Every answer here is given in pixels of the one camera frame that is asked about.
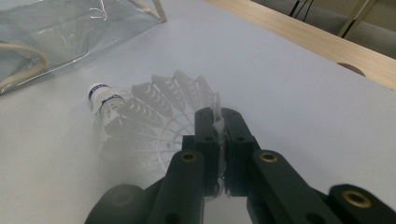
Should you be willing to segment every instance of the table surface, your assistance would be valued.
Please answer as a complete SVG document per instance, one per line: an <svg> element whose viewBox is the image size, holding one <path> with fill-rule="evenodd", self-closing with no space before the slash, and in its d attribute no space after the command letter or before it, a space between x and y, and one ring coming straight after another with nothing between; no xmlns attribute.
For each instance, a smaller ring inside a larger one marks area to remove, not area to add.
<svg viewBox="0 0 396 224"><path fill-rule="evenodd" d="M350 183L396 208L394 91L207 2L162 2L168 22L0 98L1 223L83 223L111 187L96 168L87 89L177 69L204 75L313 188ZM205 223L248 223L244 202L208 203Z"/></svg>
<svg viewBox="0 0 396 224"><path fill-rule="evenodd" d="M396 90L396 60L249 0L206 0L335 63L359 68L367 78Z"/></svg>

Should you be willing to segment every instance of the plastic bag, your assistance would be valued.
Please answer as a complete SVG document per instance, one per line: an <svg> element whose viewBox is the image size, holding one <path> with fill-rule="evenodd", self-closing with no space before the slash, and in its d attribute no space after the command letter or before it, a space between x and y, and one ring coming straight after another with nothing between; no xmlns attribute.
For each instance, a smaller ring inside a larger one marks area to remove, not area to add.
<svg viewBox="0 0 396 224"><path fill-rule="evenodd" d="M165 21L159 0L5 1L0 94Z"/></svg>

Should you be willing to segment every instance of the cable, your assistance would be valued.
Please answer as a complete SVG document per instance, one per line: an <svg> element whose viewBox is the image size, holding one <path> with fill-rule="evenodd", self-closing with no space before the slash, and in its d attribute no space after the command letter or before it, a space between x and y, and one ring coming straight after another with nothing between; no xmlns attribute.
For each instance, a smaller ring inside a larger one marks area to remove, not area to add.
<svg viewBox="0 0 396 224"><path fill-rule="evenodd" d="M305 6L305 4L308 2L308 0L305 0L305 2L303 3L303 5L300 7L300 9L298 10L296 16L294 17L294 19L297 19L298 14L300 13L301 9L303 9L303 7Z"/></svg>
<svg viewBox="0 0 396 224"><path fill-rule="evenodd" d="M33 67L29 68L28 70L23 70L17 72L3 81L0 82L0 95L7 91L9 88L13 86L17 86L23 83L26 80L29 80L35 76L39 71L43 70L47 66L47 59L46 57L36 49L31 49L21 45L14 45L14 44L2 44L0 43L0 50L21 50L27 51L34 55L36 55L40 61L36 63Z"/></svg>
<svg viewBox="0 0 396 224"><path fill-rule="evenodd" d="M309 9L311 9L312 3L314 3L314 0L312 0L311 3L309 4L308 10L307 10L306 13L305 13L305 16L304 16L304 20L303 20L303 21L305 21L306 16L308 15Z"/></svg>

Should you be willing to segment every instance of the floor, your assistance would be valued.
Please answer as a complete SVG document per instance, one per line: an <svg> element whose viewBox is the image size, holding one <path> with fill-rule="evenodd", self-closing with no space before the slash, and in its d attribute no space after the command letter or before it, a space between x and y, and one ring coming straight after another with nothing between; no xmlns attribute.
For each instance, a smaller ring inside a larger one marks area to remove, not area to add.
<svg viewBox="0 0 396 224"><path fill-rule="evenodd" d="M265 7L269 7L285 15L289 15L296 0L252 0ZM309 3L304 6L297 16L297 20L303 21L306 11L309 7ZM300 10L304 1L300 2L300 5L294 12L294 16ZM318 27L324 31L327 31L333 35L338 35L338 32L347 21L347 17L325 10L315 6L315 1L306 14L305 22ZM385 54L390 58L396 59L396 32L378 27L367 22L361 22L354 34L349 38L350 41L364 46L368 49L372 49L379 53Z"/></svg>

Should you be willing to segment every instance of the white shuttlecock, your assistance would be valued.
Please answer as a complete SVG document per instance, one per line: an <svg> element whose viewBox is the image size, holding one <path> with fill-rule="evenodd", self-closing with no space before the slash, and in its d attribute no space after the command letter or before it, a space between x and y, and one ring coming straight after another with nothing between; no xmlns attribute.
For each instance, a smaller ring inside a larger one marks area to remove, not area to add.
<svg viewBox="0 0 396 224"><path fill-rule="evenodd" d="M194 134L195 111L220 109L219 95L203 77L180 71L133 85L130 95L101 85L93 86L90 99L101 127L103 171L117 183L143 189L164 177L183 135Z"/></svg>

